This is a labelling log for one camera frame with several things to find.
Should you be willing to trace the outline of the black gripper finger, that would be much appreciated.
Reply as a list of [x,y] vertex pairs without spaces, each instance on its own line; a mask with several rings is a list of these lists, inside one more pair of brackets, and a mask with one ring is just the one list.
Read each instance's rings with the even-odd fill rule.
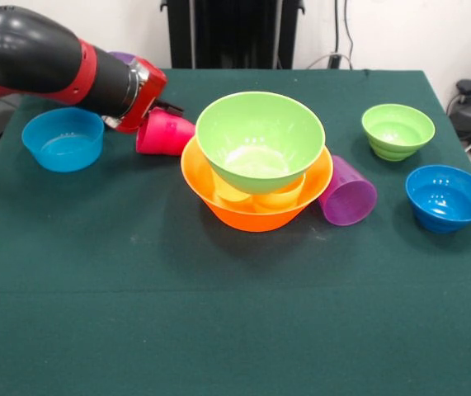
[[176,106],[176,105],[173,105],[171,103],[168,103],[166,101],[163,101],[163,100],[156,100],[155,101],[155,106],[157,108],[160,108],[162,110],[164,110],[165,112],[168,112],[169,114],[173,114],[173,115],[182,115],[184,113],[184,109],[179,107],[179,106]]

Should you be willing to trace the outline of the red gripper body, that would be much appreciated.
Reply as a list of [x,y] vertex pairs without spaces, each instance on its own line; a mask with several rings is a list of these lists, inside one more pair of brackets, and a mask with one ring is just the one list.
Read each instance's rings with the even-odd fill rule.
[[162,94],[167,84],[166,74],[145,59],[135,57],[129,66],[137,89],[130,108],[115,120],[114,129],[122,133],[135,132],[141,126],[151,105]]

